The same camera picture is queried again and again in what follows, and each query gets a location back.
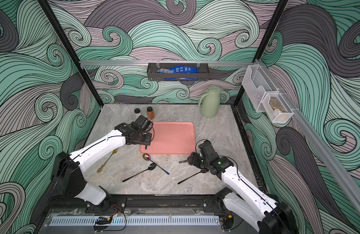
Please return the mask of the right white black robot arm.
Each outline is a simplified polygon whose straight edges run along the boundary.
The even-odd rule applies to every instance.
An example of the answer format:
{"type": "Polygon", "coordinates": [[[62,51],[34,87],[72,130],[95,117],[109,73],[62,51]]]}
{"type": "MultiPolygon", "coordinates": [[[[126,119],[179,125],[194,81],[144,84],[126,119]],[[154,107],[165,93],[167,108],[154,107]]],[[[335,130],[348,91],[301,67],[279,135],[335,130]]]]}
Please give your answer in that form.
{"type": "Polygon", "coordinates": [[[187,158],[195,166],[217,176],[227,184],[221,195],[223,207],[238,215],[260,234],[296,234],[298,228],[292,209],[277,202],[251,183],[231,157],[220,156],[209,140],[204,140],[187,158]]]}

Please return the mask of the pink plastic tray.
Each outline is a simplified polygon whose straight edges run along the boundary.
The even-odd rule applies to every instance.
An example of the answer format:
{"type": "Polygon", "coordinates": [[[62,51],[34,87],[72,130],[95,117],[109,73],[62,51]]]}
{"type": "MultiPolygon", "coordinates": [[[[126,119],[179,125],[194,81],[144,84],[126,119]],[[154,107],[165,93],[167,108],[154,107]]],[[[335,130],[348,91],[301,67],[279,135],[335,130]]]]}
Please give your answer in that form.
{"type": "Polygon", "coordinates": [[[154,122],[154,139],[147,147],[140,146],[142,154],[190,155],[195,151],[195,127],[191,122],[154,122]]]}

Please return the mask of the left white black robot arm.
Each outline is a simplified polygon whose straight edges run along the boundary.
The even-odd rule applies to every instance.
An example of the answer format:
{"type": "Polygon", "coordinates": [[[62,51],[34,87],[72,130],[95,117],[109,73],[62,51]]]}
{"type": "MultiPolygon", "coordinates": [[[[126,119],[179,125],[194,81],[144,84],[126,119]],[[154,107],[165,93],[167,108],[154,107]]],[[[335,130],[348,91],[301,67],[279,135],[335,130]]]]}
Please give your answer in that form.
{"type": "Polygon", "coordinates": [[[51,179],[67,199],[81,199],[105,213],[113,206],[111,195],[101,186],[84,178],[84,172],[114,150],[125,145],[149,146],[153,140],[154,123],[140,115],[134,122],[121,123],[94,143],[72,153],[61,152],[55,157],[51,179]]]}

